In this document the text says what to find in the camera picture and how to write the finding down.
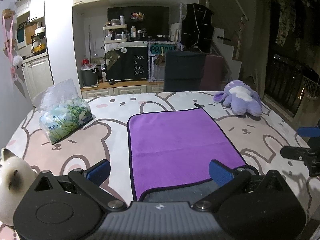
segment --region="red lid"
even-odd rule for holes
[[[84,64],[89,64],[89,60],[87,58],[82,60],[82,65]]]

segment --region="purple towel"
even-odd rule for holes
[[[216,159],[229,168],[245,161],[216,122],[201,108],[137,114],[128,121],[134,200],[153,188],[209,179]]]

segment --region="plastic tissue package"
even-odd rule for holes
[[[90,106],[78,97],[72,79],[49,87],[33,102],[41,114],[39,125],[51,144],[92,120]]]

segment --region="trash can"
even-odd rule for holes
[[[98,82],[98,71],[97,68],[89,68],[89,69],[82,69],[82,79],[84,81],[85,86],[93,86],[96,85]]]

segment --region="cutting board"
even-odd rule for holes
[[[36,28],[37,28],[37,24],[33,24],[25,27],[27,45],[32,44],[31,36],[35,35]]]

